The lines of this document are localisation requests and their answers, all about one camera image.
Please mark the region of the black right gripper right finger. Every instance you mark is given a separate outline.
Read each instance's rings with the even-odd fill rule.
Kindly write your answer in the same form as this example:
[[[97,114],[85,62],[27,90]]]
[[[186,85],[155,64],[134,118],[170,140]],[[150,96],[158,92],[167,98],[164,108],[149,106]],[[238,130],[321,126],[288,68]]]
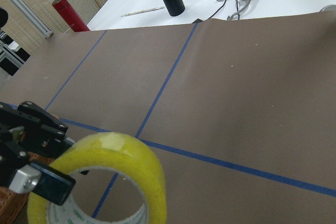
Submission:
[[[34,193],[56,205],[63,205],[76,180],[44,163],[31,162],[8,172],[7,188],[17,194]]]

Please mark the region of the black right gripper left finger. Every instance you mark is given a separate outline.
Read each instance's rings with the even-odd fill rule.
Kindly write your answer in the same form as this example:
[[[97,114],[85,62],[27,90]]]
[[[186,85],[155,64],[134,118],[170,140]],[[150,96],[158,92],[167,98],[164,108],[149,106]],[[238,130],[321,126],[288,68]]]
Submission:
[[[69,148],[68,126],[37,104],[25,101],[15,109],[1,102],[1,165],[19,169],[30,153],[57,158]]]

